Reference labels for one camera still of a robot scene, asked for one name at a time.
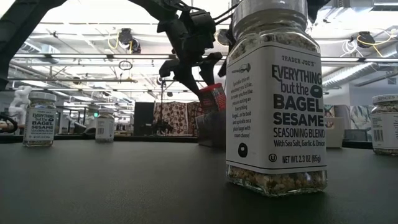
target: white label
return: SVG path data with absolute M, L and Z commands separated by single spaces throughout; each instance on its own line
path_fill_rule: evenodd
M 322 65 L 269 42 L 228 65 L 227 164 L 264 174 L 326 169 Z
M 113 139 L 114 119 L 97 118 L 96 139 Z
M 56 115 L 56 109 L 29 108 L 26 114 L 24 140 L 53 141 Z
M 398 113 L 372 114 L 373 147 L 398 149 Z

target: table surface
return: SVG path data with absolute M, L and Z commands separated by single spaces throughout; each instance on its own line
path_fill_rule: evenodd
M 267 198 L 227 183 L 197 144 L 0 145 L 0 223 L 396 223 L 398 158 L 328 151 L 325 192 Z

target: plastic cap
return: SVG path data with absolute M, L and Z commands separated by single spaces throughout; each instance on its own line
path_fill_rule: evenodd
M 98 112 L 101 113 L 109 113 L 109 114 L 113 114 L 114 110 L 113 109 L 109 109 L 109 108 L 101 108 L 98 110 Z
M 398 101 L 398 94 L 375 96 L 372 100 L 374 105 L 384 102 Z
M 307 0 L 243 0 L 234 12 L 234 24 L 256 12 L 268 9 L 290 9 L 308 17 Z
M 29 94 L 29 99 L 38 99 L 38 100 L 49 100 L 56 102 L 57 96 L 51 93 L 41 93 L 41 92 L 34 92 Z

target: spice jar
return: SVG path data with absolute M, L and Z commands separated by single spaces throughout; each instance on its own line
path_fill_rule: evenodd
M 375 96 L 373 105 L 373 151 L 398 156 L 398 94 Z
M 99 143 L 113 142 L 114 137 L 114 110 L 99 109 L 95 141 Z
M 227 58 L 227 177 L 266 196 L 326 187 L 322 65 L 306 0 L 244 0 Z
M 50 93 L 29 94 L 23 145 L 50 147 L 55 134 L 57 96 Z

